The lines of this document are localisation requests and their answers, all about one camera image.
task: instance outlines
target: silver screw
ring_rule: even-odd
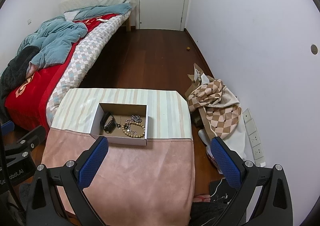
[[[247,160],[244,164],[249,168],[253,167],[253,163],[250,160]]]
[[[75,164],[75,162],[73,160],[70,160],[66,163],[67,167],[73,167],[73,165]]]
[[[38,171],[41,171],[42,169],[44,169],[44,165],[42,165],[42,164],[41,164],[41,165],[38,165],[37,170],[38,170]]]
[[[281,166],[281,165],[276,164],[276,170],[281,171],[281,170],[282,170],[282,166]]]

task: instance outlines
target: open box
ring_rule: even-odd
[[[131,138],[124,134],[122,128],[118,129],[117,127],[111,133],[106,133],[100,126],[100,121],[105,112],[111,112],[116,123],[121,124],[121,126],[126,122],[126,120],[130,120],[132,115],[139,115],[142,119],[141,124],[145,126],[144,138]],[[141,135],[143,133],[143,128],[140,126],[132,125],[132,129],[137,132],[137,135]],[[90,134],[95,139],[98,139],[99,136],[105,136],[109,143],[146,146],[148,134],[148,106],[99,103]]]

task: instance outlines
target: foot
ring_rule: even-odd
[[[210,194],[202,194],[202,195],[195,196],[192,201],[194,203],[199,203],[199,202],[210,203]]]

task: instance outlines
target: dark brown floor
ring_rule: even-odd
[[[185,32],[171,30],[119,30],[104,47],[89,70],[81,88],[141,88],[176,90],[184,96],[197,63],[205,73],[207,66],[198,56]],[[16,129],[5,137],[6,143],[20,138],[25,131]],[[221,175],[206,156],[205,145],[192,125],[195,150],[195,195],[209,193],[209,183]],[[41,163],[44,144],[32,153],[36,165]]]

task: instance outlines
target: checkered mattress cover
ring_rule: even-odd
[[[112,17],[108,22],[103,22],[88,33],[76,46],[73,57],[66,68],[63,76],[53,90],[46,108],[46,116],[49,127],[55,113],[71,88],[77,88],[89,69],[93,66],[100,55],[103,47],[119,29],[119,27],[129,18],[131,11],[125,15]]]

